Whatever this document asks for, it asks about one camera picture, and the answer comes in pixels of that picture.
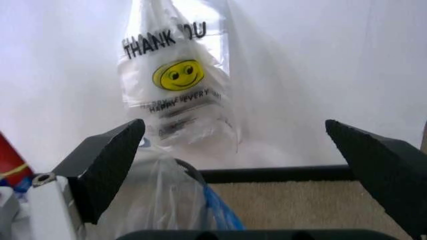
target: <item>black plastic edge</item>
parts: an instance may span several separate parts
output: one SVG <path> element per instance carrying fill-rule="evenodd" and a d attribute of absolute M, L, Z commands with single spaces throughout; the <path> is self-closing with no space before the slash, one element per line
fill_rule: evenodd
<path fill-rule="evenodd" d="M 348 165 L 199 170 L 209 184 L 354 181 Z"/>

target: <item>red object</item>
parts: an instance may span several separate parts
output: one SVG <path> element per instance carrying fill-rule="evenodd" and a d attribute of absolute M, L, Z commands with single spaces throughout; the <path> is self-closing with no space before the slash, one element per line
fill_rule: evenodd
<path fill-rule="evenodd" d="M 15 187 L 25 177 L 31 177 L 33 171 L 26 162 L 9 144 L 8 140 L 0 132 L 0 175 L 2 175 L 9 185 Z"/>

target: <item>clear plastic bag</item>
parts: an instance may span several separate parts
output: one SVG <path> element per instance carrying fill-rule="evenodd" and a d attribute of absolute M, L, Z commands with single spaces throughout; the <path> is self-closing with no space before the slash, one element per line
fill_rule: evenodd
<path fill-rule="evenodd" d="M 129 116 L 156 144 L 236 135 L 227 12 L 224 0 L 133 0 L 118 71 Z"/>
<path fill-rule="evenodd" d="M 189 167 L 157 148 L 140 147 L 119 192 L 86 239 L 114 240 L 139 230 L 242 230 L 235 214 Z M 199 173 L 193 169 L 192 175 Z"/>

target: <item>screw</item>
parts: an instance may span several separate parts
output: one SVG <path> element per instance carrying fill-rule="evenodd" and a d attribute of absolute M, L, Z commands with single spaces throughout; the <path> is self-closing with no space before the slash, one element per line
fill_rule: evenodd
<path fill-rule="evenodd" d="M 37 188 L 37 187 L 43 186 L 47 183 L 50 183 L 50 182 L 56 181 L 56 180 L 57 180 L 57 177 L 55 176 L 55 174 L 53 172 L 43 173 L 43 174 L 36 176 L 32 180 L 32 187 Z"/>

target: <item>carpet floor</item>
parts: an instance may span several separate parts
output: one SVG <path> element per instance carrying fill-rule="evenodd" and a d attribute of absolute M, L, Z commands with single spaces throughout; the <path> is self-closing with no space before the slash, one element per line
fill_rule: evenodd
<path fill-rule="evenodd" d="M 368 229 L 411 239 L 358 181 L 211 186 L 248 229 Z"/>

